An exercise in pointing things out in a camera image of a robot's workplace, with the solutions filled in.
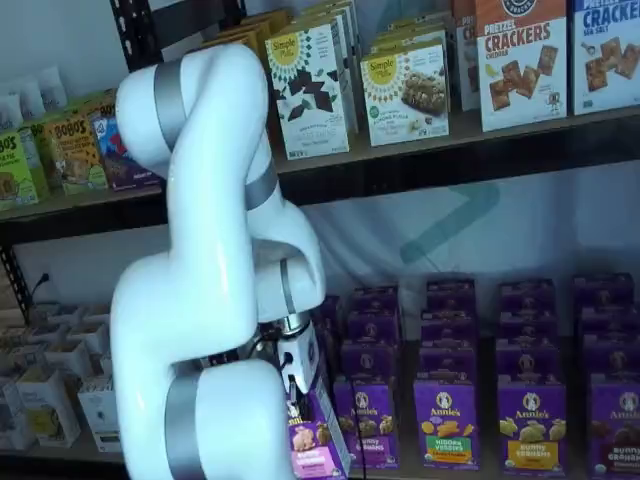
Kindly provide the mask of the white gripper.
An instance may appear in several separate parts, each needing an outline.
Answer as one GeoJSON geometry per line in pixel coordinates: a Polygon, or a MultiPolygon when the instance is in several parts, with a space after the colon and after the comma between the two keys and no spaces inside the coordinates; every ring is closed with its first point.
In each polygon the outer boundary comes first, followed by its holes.
{"type": "Polygon", "coordinates": [[[279,339],[277,353],[288,402],[297,403],[300,395],[311,389],[319,363],[319,348],[312,324],[279,339]]]}

